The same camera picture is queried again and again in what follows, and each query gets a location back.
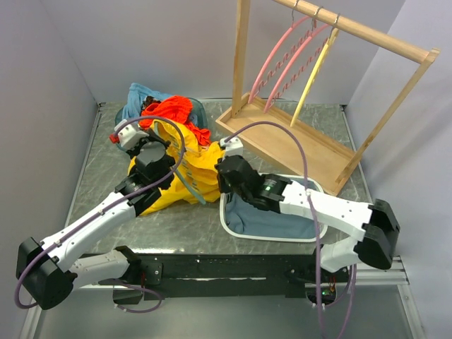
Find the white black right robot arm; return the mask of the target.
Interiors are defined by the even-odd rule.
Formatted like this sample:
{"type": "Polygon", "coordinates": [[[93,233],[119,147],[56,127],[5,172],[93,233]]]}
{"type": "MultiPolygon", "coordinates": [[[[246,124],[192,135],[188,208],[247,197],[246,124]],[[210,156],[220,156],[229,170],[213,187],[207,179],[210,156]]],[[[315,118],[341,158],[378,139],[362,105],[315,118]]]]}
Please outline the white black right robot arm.
{"type": "Polygon", "coordinates": [[[392,266],[400,225],[387,201],[349,201],[315,191],[278,174],[259,174],[241,156],[228,156],[215,166],[220,190],[234,193],[255,209],[296,215],[333,227],[348,237],[318,246],[309,273],[325,281],[339,269],[365,263],[380,270],[392,266]]]}

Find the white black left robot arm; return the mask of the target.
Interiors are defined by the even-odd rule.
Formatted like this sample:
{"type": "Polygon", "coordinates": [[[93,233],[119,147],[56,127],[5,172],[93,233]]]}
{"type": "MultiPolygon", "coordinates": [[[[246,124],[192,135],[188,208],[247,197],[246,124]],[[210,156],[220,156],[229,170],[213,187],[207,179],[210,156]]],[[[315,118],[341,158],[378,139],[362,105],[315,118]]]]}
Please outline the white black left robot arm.
{"type": "Polygon", "coordinates": [[[137,281],[141,260],[127,246],[87,258],[84,253],[115,227],[141,215],[170,187],[178,162],[167,153],[169,145],[159,137],[143,138],[132,170],[105,200],[64,230],[40,242],[29,237],[19,245],[14,292],[18,308],[29,307],[20,301],[22,288],[34,299],[34,307],[48,310],[85,285],[108,279],[137,281]]]}

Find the green hanger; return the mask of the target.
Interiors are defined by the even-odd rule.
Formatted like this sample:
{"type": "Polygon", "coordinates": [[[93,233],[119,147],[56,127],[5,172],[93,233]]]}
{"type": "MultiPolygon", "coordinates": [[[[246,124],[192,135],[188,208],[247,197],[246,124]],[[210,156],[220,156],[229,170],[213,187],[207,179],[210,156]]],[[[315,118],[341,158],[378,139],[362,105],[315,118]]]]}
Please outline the green hanger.
{"type": "Polygon", "coordinates": [[[201,205],[205,205],[206,200],[198,189],[198,184],[194,179],[192,171],[188,167],[183,166],[182,169],[176,169],[174,173],[189,192],[190,196],[195,198],[201,205]]]}

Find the yellow shorts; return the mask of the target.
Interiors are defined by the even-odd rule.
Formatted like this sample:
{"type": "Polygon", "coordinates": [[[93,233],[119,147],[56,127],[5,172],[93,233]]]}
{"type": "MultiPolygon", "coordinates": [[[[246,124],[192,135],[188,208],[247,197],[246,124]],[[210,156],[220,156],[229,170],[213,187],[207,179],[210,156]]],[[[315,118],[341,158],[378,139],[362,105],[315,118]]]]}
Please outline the yellow shorts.
{"type": "Polygon", "coordinates": [[[167,152],[175,160],[180,156],[181,140],[184,140],[186,152],[170,188],[161,190],[161,197],[141,215],[150,215],[177,201],[186,201],[190,204],[217,201],[220,190],[215,165],[225,153],[219,143],[200,145],[195,134],[179,122],[169,124],[157,120],[153,121],[150,127],[153,131],[157,131],[159,137],[170,142],[167,152]]]}

